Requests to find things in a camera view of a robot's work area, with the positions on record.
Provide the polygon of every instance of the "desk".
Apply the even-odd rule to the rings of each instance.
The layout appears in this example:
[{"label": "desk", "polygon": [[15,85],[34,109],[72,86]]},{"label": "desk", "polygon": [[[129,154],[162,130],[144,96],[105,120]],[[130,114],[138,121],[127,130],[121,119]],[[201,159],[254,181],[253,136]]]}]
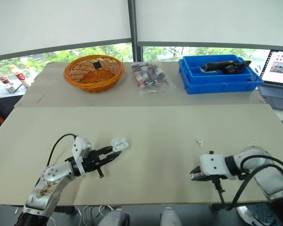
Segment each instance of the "desk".
[{"label": "desk", "polygon": [[15,107],[72,106],[174,106],[215,104],[263,104],[259,92],[233,92],[188,95],[178,72],[177,62],[162,62],[162,67],[176,89],[152,95],[138,94],[131,63],[124,63],[125,73],[116,86],[106,92],[90,94],[72,87],[63,78],[68,63],[49,63]]},{"label": "desk", "polygon": [[[53,144],[68,132],[87,137],[97,149],[119,136],[130,146],[103,167],[104,178],[92,172],[69,184],[59,205],[219,202],[211,182],[189,179],[200,155],[259,145],[283,160],[283,124],[265,104],[19,107],[0,128],[0,204],[24,204]],[[72,145],[73,139],[63,139],[52,160],[71,156]],[[222,184],[231,201],[241,182]],[[255,182],[240,198],[262,200]]]}]

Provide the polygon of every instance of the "black cable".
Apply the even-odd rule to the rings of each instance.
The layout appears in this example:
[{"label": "black cable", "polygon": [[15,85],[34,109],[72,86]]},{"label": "black cable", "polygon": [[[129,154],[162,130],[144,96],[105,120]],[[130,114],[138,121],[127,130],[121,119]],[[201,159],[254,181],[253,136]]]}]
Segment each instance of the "black cable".
[{"label": "black cable", "polygon": [[280,165],[283,166],[283,162],[282,162],[281,160],[279,160],[279,159],[276,159],[276,158],[271,157],[271,156],[256,154],[256,155],[248,156],[248,157],[246,157],[245,159],[243,159],[243,160],[241,161],[241,163],[240,163],[240,169],[241,169],[242,172],[247,173],[247,172],[243,169],[243,165],[245,164],[245,162],[246,162],[247,160],[253,159],[253,158],[271,159],[271,160],[273,160],[273,161],[275,161],[275,162],[277,162],[277,163],[279,163]]},{"label": "black cable", "polygon": [[242,192],[244,191],[245,187],[247,186],[247,184],[251,181],[251,179],[257,174],[259,173],[260,171],[262,171],[263,169],[265,168],[268,168],[268,167],[274,167],[276,168],[277,170],[279,170],[282,174],[283,174],[283,169],[275,164],[266,164],[266,165],[262,165],[262,166],[259,166],[257,168],[255,168],[246,178],[245,180],[243,181],[243,183],[241,184],[240,188],[238,189],[232,203],[227,206],[226,203],[224,202],[224,199],[223,199],[223,196],[222,196],[222,191],[218,191],[219,193],[219,196],[220,196],[220,200],[221,200],[221,203],[223,204],[224,206],[224,209],[226,211],[230,211],[232,210],[232,208],[234,207],[234,205],[237,203],[237,201],[239,200]]},{"label": "black cable", "polygon": [[51,160],[53,151],[55,150],[55,148],[56,148],[58,142],[60,142],[60,140],[63,139],[64,137],[66,137],[66,136],[73,136],[74,139],[77,137],[77,135],[75,135],[75,134],[73,134],[73,133],[67,133],[67,134],[64,134],[63,136],[61,136],[61,137],[56,141],[56,143],[54,144],[54,146],[52,147],[52,150],[51,150],[51,153],[50,153],[50,155],[49,155],[49,158],[48,158],[48,161],[47,161],[46,166],[49,166],[49,163],[50,163],[50,160]]}]

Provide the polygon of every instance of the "white wire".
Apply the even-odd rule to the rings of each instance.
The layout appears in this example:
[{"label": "white wire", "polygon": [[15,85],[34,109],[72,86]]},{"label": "white wire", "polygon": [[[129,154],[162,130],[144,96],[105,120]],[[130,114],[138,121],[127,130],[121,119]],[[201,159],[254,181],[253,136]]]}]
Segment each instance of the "white wire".
[{"label": "white wire", "polygon": [[108,206],[108,208],[109,208],[109,209],[111,209],[111,211],[113,211],[113,210],[114,210],[111,206],[109,206],[109,205],[107,205],[107,206]]},{"label": "white wire", "polygon": [[79,214],[80,214],[80,216],[81,216],[81,218],[80,218],[80,222],[79,222],[79,226],[81,226],[81,223],[82,223],[82,213],[81,213],[81,211],[80,211],[80,209],[79,208],[77,208],[77,211],[79,212]]},{"label": "white wire", "polygon": [[51,219],[53,221],[53,225],[56,226],[56,221],[54,218],[50,217],[49,219]]},{"label": "white wire", "polygon": [[99,206],[99,213],[100,213],[102,216],[104,216],[104,214],[103,214],[102,211],[100,210],[101,207],[104,207],[104,206]]},{"label": "white wire", "polygon": [[86,206],[84,209],[83,209],[83,213],[82,213],[82,218],[83,218],[83,224],[85,225],[85,226],[88,226],[88,224],[85,222],[85,218],[84,218],[84,214],[85,214],[85,210],[88,208],[88,207],[90,207],[90,206]]}]

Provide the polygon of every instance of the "person's foot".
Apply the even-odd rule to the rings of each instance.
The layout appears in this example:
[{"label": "person's foot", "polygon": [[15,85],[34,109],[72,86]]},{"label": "person's foot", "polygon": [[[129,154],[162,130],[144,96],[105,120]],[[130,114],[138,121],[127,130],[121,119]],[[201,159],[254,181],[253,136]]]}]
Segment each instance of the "person's foot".
[{"label": "person's foot", "polygon": [[270,226],[271,224],[266,224],[261,222],[246,206],[237,207],[237,212],[241,219],[252,226]]}]

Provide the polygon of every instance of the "window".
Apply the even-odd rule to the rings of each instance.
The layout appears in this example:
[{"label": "window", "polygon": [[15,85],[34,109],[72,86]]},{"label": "window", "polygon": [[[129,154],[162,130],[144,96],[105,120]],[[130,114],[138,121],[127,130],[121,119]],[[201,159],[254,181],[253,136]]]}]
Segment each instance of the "window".
[{"label": "window", "polygon": [[109,55],[122,62],[133,61],[131,43],[68,49],[0,60],[0,77],[7,76],[10,81],[16,80],[17,78],[12,74],[9,67],[10,65],[16,65],[23,70],[27,79],[32,82],[49,62],[71,62],[79,57],[95,54]]},{"label": "window", "polygon": [[248,49],[248,48],[207,48],[207,47],[156,47],[144,46],[143,60],[152,61],[159,59],[160,61],[178,61],[183,56],[196,55],[219,55],[219,54],[235,54],[244,60],[251,60],[251,68],[258,74],[264,66],[269,54],[266,49]]}]

